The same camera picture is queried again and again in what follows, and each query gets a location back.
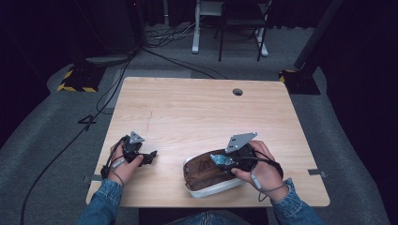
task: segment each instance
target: denim jacket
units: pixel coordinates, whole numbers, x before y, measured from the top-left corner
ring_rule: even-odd
[[[299,198],[292,179],[289,178],[284,182],[289,187],[288,194],[278,202],[271,201],[279,223],[283,225],[324,224],[313,208]],[[99,190],[94,193],[90,204],[83,211],[77,224],[111,224],[111,222],[115,220],[122,192],[123,188],[118,183],[112,180],[103,180]],[[179,219],[171,224],[238,225],[249,223],[236,219],[228,214],[219,213],[217,211],[209,211],[194,215],[192,217]]]

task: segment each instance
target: hole in table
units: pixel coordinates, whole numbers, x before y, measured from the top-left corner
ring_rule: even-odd
[[[243,95],[243,91],[240,88],[235,88],[234,90],[232,90],[232,93],[234,93],[234,95],[236,96]]]

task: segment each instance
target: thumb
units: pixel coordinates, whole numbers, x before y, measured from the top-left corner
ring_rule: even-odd
[[[131,163],[129,163],[129,167],[132,169],[137,168],[141,164],[143,159],[144,159],[143,155],[138,155]]]
[[[251,177],[248,172],[244,172],[241,169],[238,168],[232,168],[231,173],[233,173],[237,178],[242,179],[244,181],[250,182]]]

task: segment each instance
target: wooden table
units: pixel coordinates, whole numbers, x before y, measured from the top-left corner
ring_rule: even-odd
[[[236,96],[239,88],[243,95]],[[141,153],[158,150],[151,165],[139,168],[125,186],[122,206],[133,207],[259,207],[258,192],[250,185],[194,199],[185,188],[186,158],[223,149],[232,135],[258,132],[292,177],[300,198],[311,206],[327,206],[329,196],[316,169],[290,96],[281,82],[126,78],[105,138],[95,174],[110,148],[135,131],[143,138]],[[89,203],[100,182],[93,181]]]

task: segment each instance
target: denim sleeve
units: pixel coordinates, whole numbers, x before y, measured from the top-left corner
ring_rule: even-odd
[[[103,180],[76,224],[106,224],[116,218],[123,188],[115,181]]]
[[[271,201],[280,224],[325,224],[306,202],[299,198],[291,178],[284,181],[289,187],[287,195],[278,202]]]

